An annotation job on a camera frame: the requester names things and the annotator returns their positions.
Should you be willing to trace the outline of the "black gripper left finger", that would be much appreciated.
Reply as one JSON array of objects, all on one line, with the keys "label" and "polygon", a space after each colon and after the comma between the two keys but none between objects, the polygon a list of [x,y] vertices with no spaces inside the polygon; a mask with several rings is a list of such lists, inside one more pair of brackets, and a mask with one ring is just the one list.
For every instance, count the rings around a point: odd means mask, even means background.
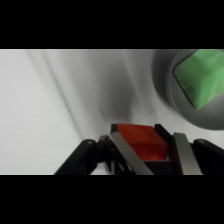
[{"label": "black gripper left finger", "polygon": [[56,175],[90,175],[103,163],[112,175],[153,175],[112,124],[98,141],[83,140],[55,172]]}]

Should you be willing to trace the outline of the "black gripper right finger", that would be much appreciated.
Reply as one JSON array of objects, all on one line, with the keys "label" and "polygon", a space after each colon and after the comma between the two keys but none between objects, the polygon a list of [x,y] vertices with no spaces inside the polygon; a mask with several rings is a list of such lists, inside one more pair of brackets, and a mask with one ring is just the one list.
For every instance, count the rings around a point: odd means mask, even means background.
[{"label": "black gripper right finger", "polygon": [[167,160],[153,162],[155,174],[224,175],[224,149],[205,139],[189,142],[185,134],[170,134],[160,124],[154,129],[170,147]]}]

